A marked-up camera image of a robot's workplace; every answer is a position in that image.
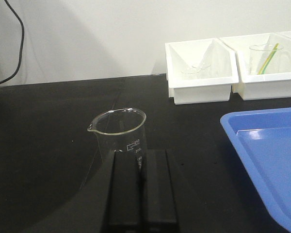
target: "glass beaker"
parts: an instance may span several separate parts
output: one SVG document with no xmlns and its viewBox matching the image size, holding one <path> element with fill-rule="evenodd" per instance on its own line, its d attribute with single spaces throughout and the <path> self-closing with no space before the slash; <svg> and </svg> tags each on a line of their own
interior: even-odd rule
<svg viewBox="0 0 291 233">
<path fill-rule="evenodd" d="M 102 161 L 110 151 L 136 156 L 139 167 L 146 153 L 146 114 L 136 108 L 109 110 L 94 118 L 88 127 L 97 136 Z"/>
<path fill-rule="evenodd" d="M 280 44 L 251 45 L 249 74 L 273 74 L 289 71 L 290 54 Z"/>
</svg>

